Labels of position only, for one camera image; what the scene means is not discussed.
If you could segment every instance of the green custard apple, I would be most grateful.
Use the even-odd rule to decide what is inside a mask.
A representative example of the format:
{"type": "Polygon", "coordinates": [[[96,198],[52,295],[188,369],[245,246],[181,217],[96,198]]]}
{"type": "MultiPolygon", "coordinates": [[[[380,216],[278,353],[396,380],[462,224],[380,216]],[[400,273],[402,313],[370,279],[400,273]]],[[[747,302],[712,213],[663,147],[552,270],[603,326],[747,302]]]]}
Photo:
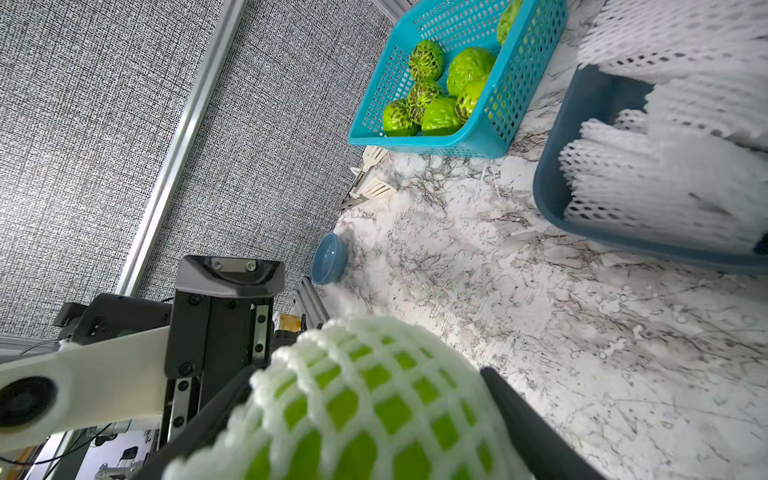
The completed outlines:
{"type": "Polygon", "coordinates": [[[419,131],[419,126],[411,120],[408,105],[402,98],[386,106],[382,124],[387,137],[410,137],[419,131]]]}
{"type": "Polygon", "coordinates": [[[464,121],[456,114],[456,100],[440,97],[424,110],[422,132],[424,135],[451,135],[462,127],[464,121]]]}
{"type": "Polygon", "coordinates": [[[488,75],[470,81],[456,100],[456,114],[463,121],[469,120],[475,106],[480,99],[482,89],[485,88],[485,82],[488,81],[488,75]]]}
{"type": "Polygon", "coordinates": [[[491,73],[495,61],[496,56],[487,48],[465,48],[448,67],[449,95],[458,97],[470,81],[491,73]]]}
{"type": "Polygon", "coordinates": [[[215,442],[164,480],[533,478],[483,376],[419,326],[331,320],[280,347],[250,385],[215,442]]]}
{"type": "Polygon", "coordinates": [[[415,124],[422,124],[422,116],[427,105],[433,100],[445,95],[445,91],[434,80],[418,80],[408,93],[406,103],[411,120],[415,124]]]}
{"type": "Polygon", "coordinates": [[[443,53],[432,40],[421,40],[408,61],[414,80],[437,80],[442,74],[443,53]]]}
{"type": "Polygon", "coordinates": [[[512,24],[515,23],[515,17],[518,16],[520,11],[520,5],[523,4],[523,0],[512,0],[512,3],[504,10],[502,16],[498,19],[496,25],[496,40],[498,43],[504,44],[509,35],[509,30],[512,28],[512,24]]]}

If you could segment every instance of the cable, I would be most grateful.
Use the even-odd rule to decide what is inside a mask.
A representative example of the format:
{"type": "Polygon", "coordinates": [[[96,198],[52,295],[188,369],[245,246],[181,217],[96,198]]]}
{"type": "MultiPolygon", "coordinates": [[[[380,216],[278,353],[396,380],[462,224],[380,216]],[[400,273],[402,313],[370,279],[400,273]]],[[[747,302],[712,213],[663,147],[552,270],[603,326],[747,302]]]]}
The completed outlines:
{"type": "Polygon", "coordinates": [[[54,460],[59,460],[60,458],[64,458],[65,456],[69,455],[70,453],[74,452],[75,450],[79,450],[79,449],[82,449],[82,448],[83,448],[83,447],[85,447],[86,445],[90,444],[91,442],[93,442],[93,440],[94,440],[96,437],[98,437],[98,436],[99,436],[99,435],[101,435],[102,433],[106,432],[106,431],[107,431],[107,429],[109,428],[109,426],[110,426],[110,425],[112,425],[112,424],[111,424],[111,423],[108,423],[108,424],[107,424],[107,426],[105,426],[104,428],[102,428],[102,429],[101,429],[101,431],[100,431],[99,433],[97,433],[96,435],[94,435],[94,436],[90,437],[86,443],[84,443],[84,444],[82,444],[82,445],[78,445],[77,447],[74,447],[73,449],[67,449],[67,450],[66,450],[64,453],[62,453],[62,454],[61,454],[61,455],[59,455],[58,457],[49,458],[48,460],[41,460],[40,462],[17,462],[17,461],[15,461],[15,460],[11,460],[11,459],[9,459],[9,458],[6,458],[6,457],[0,457],[0,461],[2,461],[2,462],[5,462],[5,463],[10,463],[11,465],[21,465],[22,467],[31,467],[31,466],[33,466],[33,465],[40,465],[40,464],[42,464],[42,463],[49,463],[49,462],[53,462],[54,460]]]}
{"type": "Polygon", "coordinates": [[[46,343],[53,343],[53,342],[58,342],[58,341],[59,341],[58,339],[56,339],[56,340],[45,340],[44,342],[36,343],[36,344],[34,344],[33,346],[29,347],[28,349],[24,349],[24,350],[22,350],[22,352],[21,352],[21,353],[19,353],[19,355],[24,355],[24,354],[25,354],[25,353],[27,353],[29,350],[32,350],[32,349],[34,349],[34,348],[37,348],[37,347],[39,347],[40,345],[45,345],[46,343]]]}
{"type": "MultiPolygon", "coordinates": [[[[74,445],[74,444],[75,444],[75,443],[77,443],[77,442],[80,442],[80,439],[82,439],[82,438],[83,438],[83,435],[84,435],[84,434],[85,434],[85,429],[83,429],[83,430],[80,432],[80,435],[78,435],[78,437],[77,437],[77,438],[74,440],[74,442],[72,442],[72,445],[74,445]]],[[[42,479],[42,480],[45,480],[45,479],[47,479],[48,477],[50,477],[50,476],[51,476],[51,473],[53,473],[53,471],[54,471],[55,469],[57,469],[57,468],[58,468],[58,464],[60,464],[60,463],[61,463],[61,459],[57,460],[57,461],[56,461],[56,464],[55,464],[55,465],[53,465],[52,467],[50,467],[50,468],[48,469],[48,471],[45,473],[45,475],[43,475],[43,479],[42,479]]]]}

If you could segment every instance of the textured gray backdrop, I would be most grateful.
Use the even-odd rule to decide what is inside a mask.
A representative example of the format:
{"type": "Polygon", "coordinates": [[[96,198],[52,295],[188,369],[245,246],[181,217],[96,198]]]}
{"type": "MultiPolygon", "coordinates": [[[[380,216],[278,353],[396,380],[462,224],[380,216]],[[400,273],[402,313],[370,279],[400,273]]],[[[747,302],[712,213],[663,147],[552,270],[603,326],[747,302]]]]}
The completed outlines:
{"type": "MultiPolygon", "coordinates": [[[[0,333],[50,337],[112,291],[220,2],[0,6],[0,333]]],[[[359,164],[346,144],[391,25],[370,2],[252,0],[140,296],[188,253],[286,263],[287,307],[359,164]]]]}

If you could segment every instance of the table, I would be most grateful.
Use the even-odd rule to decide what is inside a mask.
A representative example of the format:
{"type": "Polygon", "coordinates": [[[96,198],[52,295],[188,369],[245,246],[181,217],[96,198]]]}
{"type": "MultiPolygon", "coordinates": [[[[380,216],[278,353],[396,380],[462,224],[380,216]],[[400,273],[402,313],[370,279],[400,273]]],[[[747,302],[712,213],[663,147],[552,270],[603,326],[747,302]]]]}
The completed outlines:
{"type": "Polygon", "coordinates": [[[768,278],[668,263],[562,233],[531,184],[602,1],[568,27],[507,157],[392,154],[394,197],[345,212],[331,316],[431,330],[497,369],[608,478],[764,478],[768,278]]]}

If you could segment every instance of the blue mesh basket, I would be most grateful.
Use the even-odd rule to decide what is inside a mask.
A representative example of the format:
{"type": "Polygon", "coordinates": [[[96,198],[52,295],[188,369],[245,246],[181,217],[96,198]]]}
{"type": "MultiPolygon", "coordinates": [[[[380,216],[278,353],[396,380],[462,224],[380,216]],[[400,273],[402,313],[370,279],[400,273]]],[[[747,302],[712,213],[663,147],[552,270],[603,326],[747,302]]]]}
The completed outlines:
{"type": "Polygon", "coordinates": [[[515,137],[538,82],[558,43],[568,16],[565,0],[523,0],[503,48],[496,41],[498,18],[510,0],[421,0],[397,22],[379,58],[349,129],[351,145],[379,145],[387,150],[455,157],[498,158],[515,137]],[[405,98],[413,86],[408,68],[411,51],[421,40],[433,40],[448,65],[467,47],[498,54],[475,111],[453,135],[386,137],[382,112],[405,98]]]}

